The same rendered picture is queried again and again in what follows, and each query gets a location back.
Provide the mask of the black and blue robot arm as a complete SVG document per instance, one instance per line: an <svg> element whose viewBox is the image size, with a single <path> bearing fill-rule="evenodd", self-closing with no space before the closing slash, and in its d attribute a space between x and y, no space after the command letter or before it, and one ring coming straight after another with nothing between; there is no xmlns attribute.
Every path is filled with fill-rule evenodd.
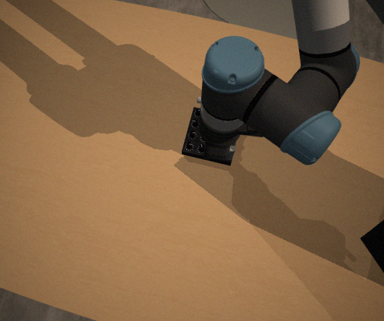
<svg viewBox="0 0 384 321"><path fill-rule="evenodd" d="M332 112L354 82L360 57L351 44L349 0L292 0L292 7L300 69L291 80L265 69L253 41L223 37L206 53L201 101L212 117L242 119L282 152L312 165L341 129Z"/></svg>

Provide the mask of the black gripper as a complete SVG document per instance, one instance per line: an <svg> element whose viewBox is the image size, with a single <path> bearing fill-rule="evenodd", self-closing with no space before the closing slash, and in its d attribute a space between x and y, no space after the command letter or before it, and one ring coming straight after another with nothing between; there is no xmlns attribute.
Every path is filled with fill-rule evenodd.
<svg viewBox="0 0 384 321"><path fill-rule="evenodd" d="M222 121L212 117L204 109L201 97L199 131L205 140L204 155L206 158L217 160L232 160L235 152L235 142L240 135L263 137L241 120Z"/></svg>

